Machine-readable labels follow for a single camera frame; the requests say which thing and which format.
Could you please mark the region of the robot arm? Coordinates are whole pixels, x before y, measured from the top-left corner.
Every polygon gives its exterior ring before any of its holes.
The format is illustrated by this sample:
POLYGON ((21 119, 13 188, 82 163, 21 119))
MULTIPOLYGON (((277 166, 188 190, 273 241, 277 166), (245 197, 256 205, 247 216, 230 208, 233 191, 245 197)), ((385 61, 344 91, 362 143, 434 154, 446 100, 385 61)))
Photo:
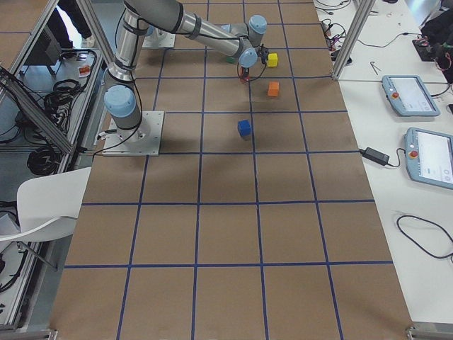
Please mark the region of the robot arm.
POLYGON ((132 145, 149 135, 134 76, 142 48, 173 47, 180 35, 234 58, 244 72, 268 60, 262 44, 268 23, 261 15, 218 26, 186 11, 178 1, 125 1, 124 6, 120 39, 104 76, 104 104, 116 126, 115 146, 132 145))

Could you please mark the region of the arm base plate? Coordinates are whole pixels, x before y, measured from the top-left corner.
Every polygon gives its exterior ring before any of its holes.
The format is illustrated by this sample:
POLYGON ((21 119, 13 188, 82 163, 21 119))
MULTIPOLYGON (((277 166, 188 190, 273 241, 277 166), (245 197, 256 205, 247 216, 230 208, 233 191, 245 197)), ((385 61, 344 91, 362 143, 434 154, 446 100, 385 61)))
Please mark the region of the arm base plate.
POLYGON ((150 27, 147 34, 145 35, 142 47, 144 49, 157 50, 163 48, 173 48, 174 44, 174 34, 150 27))
POLYGON ((106 157, 158 156, 163 125, 163 111, 144 111, 137 131, 117 129, 111 118, 109 129, 115 131, 107 134, 102 155, 106 157))

